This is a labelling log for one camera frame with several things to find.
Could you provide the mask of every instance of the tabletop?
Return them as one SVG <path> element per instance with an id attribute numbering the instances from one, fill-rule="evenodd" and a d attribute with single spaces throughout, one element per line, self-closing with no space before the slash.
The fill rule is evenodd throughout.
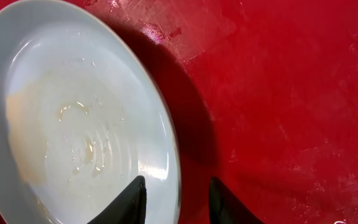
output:
<path id="1" fill-rule="evenodd" d="M 358 0 L 70 2 L 163 93 L 180 223 L 209 223 L 213 175 L 265 223 L 358 223 Z"/>

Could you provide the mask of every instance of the white plate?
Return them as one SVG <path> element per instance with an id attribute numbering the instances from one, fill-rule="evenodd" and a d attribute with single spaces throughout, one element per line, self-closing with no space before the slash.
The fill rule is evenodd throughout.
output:
<path id="1" fill-rule="evenodd" d="M 177 223 L 175 134 L 162 97 L 134 54 L 97 18 L 67 2 L 21 1 L 3 9 L 5 220 L 87 223 L 137 175 L 146 179 L 145 222 Z"/>

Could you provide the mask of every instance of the red tablecloth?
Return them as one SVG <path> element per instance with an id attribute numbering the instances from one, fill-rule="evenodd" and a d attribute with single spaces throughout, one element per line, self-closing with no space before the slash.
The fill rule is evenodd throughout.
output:
<path id="1" fill-rule="evenodd" d="M 266 223 L 358 223 L 358 0 L 74 3 L 128 43 L 168 103 L 180 223 L 208 223 L 211 175 Z"/>

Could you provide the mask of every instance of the white ceramic dish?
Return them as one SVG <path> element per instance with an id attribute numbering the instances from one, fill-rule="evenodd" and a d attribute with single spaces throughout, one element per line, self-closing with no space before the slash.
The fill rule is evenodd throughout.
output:
<path id="1" fill-rule="evenodd" d="M 12 139 L 37 139 L 37 133 L 46 145 L 13 149 Z M 5 221 L 87 223 L 137 175 L 146 181 L 145 222 L 177 223 L 175 133 L 162 97 L 131 50 L 67 2 L 20 1 L 0 11 Z"/>

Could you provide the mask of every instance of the red table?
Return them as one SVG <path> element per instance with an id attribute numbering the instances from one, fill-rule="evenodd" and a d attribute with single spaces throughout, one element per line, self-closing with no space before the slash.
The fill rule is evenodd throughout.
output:
<path id="1" fill-rule="evenodd" d="M 73 3 L 127 42 L 168 103 L 180 223 L 209 223 L 212 175 L 266 223 L 358 223 L 358 0 Z"/>

